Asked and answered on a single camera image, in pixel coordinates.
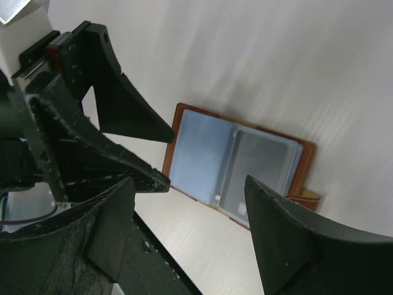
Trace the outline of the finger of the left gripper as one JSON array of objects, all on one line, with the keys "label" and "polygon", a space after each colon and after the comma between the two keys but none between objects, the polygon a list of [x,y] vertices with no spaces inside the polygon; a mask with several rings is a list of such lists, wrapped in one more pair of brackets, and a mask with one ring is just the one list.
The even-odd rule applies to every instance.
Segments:
[{"label": "finger of the left gripper", "polygon": [[104,136],[62,82],[26,89],[28,141],[57,200],[88,200],[125,178],[138,193],[167,192],[168,177]]}]

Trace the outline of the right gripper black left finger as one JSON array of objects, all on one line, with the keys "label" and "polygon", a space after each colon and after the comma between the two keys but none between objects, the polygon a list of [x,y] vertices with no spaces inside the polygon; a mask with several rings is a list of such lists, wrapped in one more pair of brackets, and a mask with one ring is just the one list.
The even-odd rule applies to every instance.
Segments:
[{"label": "right gripper black left finger", "polygon": [[127,178],[74,208],[1,232],[1,294],[111,294],[134,196]]}]

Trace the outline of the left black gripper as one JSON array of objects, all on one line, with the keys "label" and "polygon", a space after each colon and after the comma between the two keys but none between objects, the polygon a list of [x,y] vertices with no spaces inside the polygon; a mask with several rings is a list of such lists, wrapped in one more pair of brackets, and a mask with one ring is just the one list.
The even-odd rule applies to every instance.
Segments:
[{"label": "left black gripper", "polygon": [[77,102],[95,93],[101,132],[170,143],[174,130],[155,112],[122,71],[106,26],[88,21],[65,33],[58,46],[58,74],[47,46],[60,36],[51,31],[19,55],[9,98],[67,98]]}]

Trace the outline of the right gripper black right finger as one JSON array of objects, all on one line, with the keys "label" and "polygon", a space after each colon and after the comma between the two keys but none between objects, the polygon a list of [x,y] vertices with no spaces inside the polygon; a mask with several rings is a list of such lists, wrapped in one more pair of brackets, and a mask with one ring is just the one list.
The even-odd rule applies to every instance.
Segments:
[{"label": "right gripper black right finger", "polygon": [[244,194],[265,294],[392,294],[392,237],[325,218],[252,176]]}]

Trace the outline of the grey credit card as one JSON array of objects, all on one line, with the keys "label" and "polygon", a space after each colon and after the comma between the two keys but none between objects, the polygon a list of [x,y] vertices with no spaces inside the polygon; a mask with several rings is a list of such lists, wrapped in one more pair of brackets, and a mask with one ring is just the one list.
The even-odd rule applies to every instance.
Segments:
[{"label": "grey credit card", "polygon": [[248,175],[279,193],[287,193],[303,146],[288,138],[250,128],[237,129],[223,181],[219,210],[249,227],[244,186]]}]

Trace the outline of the brown leather card holder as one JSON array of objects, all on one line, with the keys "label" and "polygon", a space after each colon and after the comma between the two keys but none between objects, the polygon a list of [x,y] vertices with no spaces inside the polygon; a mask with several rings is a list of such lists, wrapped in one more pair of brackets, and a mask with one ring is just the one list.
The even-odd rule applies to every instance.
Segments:
[{"label": "brown leather card holder", "polygon": [[241,127],[282,136],[303,146],[289,191],[279,194],[315,211],[321,198],[305,189],[317,150],[315,143],[185,103],[176,106],[173,119],[176,137],[167,145],[162,168],[172,187],[230,218],[219,210],[219,201],[236,131]]}]

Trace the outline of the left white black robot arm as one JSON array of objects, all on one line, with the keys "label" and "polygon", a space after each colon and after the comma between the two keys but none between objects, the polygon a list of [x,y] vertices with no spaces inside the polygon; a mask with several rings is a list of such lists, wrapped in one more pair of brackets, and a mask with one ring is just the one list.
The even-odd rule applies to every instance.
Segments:
[{"label": "left white black robot arm", "polygon": [[136,192],[166,192],[169,178],[108,134],[170,143],[174,130],[122,69],[107,28],[88,21],[52,31],[1,77],[1,190],[50,186],[57,202],[83,202],[130,178]]}]

